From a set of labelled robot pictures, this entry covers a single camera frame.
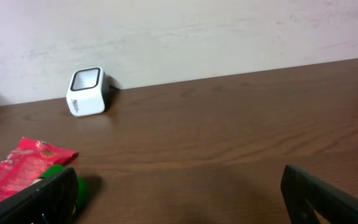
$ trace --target wall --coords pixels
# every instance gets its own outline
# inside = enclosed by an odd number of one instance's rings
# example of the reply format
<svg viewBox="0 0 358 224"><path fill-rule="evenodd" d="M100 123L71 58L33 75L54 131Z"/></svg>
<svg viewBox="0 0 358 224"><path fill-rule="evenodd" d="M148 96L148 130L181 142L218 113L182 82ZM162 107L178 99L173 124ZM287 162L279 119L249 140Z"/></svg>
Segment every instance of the wall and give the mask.
<svg viewBox="0 0 358 224"><path fill-rule="evenodd" d="M358 0L0 0L0 105L358 58Z"/></svg>

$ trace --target white cube container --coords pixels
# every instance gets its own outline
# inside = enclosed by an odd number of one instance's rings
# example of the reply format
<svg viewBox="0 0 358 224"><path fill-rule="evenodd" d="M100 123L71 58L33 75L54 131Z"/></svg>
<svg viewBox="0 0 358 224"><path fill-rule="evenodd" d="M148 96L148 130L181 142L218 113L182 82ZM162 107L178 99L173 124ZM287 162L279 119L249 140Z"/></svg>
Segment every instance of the white cube container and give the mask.
<svg viewBox="0 0 358 224"><path fill-rule="evenodd" d="M102 113L108 91L109 84L101 67L79 70L73 74L68 87L68 108L74 116Z"/></svg>

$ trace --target wooden table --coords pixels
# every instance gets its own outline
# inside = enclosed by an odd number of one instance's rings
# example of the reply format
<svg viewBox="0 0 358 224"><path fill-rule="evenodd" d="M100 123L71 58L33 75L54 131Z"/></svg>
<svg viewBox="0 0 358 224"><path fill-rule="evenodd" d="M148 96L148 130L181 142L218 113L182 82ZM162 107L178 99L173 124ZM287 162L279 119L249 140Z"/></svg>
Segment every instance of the wooden table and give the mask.
<svg viewBox="0 0 358 224"><path fill-rule="evenodd" d="M0 107L0 161L22 136L80 152L77 223L289 223L287 163L358 198L358 59Z"/></svg>

